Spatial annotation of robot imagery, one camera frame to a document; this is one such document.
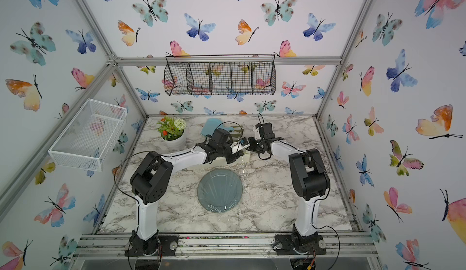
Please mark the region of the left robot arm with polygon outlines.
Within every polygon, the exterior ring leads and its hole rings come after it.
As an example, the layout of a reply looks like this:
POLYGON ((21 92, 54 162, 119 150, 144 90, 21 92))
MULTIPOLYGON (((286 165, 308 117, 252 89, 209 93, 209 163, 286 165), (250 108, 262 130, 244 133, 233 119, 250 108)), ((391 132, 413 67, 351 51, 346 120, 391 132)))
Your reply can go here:
POLYGON ((146 242, 158 233, 158 201, 166 193, 172 174, 192 166, 209 164, 217 158, 224 158, 231 164, 249 146, 245 137, 234 142, 227 130, 217 128, 212 136, 191 149, 169 155, 149 152, 130 180, 138 204, 136 236, 146 242))

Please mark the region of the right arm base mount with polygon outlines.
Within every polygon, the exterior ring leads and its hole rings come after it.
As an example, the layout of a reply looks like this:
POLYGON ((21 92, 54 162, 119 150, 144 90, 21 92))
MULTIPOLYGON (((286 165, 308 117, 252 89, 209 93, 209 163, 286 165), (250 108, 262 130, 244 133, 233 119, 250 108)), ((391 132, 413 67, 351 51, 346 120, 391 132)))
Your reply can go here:
POLYGON ((326 243, 318 232, 301 236, 297 231, 291 234, 278 234, 272 244, 277 255, 325 255, 326 243))

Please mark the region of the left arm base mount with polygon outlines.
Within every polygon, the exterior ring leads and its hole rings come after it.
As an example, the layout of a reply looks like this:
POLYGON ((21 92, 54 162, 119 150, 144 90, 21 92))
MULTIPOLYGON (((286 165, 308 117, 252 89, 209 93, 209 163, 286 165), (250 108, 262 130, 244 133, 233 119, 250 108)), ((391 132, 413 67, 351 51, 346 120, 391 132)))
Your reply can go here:
POLYGON ((133 230, 125 250, 125 257, 173 257, 178 242, 179 236, 160 235, 159 232, 148 240, 143 240, 133 230))

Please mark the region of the cream plastic wrap dispenser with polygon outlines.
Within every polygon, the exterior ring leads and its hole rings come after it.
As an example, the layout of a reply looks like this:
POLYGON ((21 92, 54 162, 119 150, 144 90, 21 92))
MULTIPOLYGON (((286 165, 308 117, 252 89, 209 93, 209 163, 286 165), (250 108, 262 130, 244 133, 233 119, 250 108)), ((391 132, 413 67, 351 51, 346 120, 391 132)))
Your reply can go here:
POLYGON ((248 162, 252 154, 260 152, 258 140, 252 136, 249 138, 243 137, 238 141, 236 148, 232 149, 232 152, 235 153, 240 162, 248 162))

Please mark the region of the clear plastic wrap sheet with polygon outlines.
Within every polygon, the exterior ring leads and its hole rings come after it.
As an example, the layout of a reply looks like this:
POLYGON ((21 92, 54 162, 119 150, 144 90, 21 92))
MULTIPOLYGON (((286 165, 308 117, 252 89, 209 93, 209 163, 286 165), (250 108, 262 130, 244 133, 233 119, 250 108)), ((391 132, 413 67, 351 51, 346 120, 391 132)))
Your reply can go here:
POLYGON ((241 175, 247 168, 248 162, 244 161, 201 165, 204 174, 197 186, 200 205, 213 214, 224 214, 238 207, 244 192, 241 175))

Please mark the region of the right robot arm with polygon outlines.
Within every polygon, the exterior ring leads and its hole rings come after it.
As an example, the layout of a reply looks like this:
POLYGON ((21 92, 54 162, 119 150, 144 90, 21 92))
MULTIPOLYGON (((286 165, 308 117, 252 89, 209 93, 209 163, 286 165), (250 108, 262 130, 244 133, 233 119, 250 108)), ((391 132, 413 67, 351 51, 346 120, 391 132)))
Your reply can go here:
POLYGON ((267 153, 288 163, 292 187, 301 198, 294 231, 300 237, 313 236, 319 230, 316 221, 320 203, 326 199, 331 187, 319 150, 300 149, 277 137, 271 123, 256 124, 254 136, 248 141, 249 151, 259 155, 267 153))

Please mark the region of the teal ceramic plate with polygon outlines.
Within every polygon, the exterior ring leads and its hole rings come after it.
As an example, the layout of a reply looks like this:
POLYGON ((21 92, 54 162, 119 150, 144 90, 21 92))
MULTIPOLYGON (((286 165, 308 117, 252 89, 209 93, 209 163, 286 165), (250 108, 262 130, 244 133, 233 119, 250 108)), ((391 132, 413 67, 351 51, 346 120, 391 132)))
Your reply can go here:
POLYGON ((197 188, 197 197, 202 207, 217 214, 236 207, 242 194, 240 177, 228 169, 214 169, 207 173, 197 188))

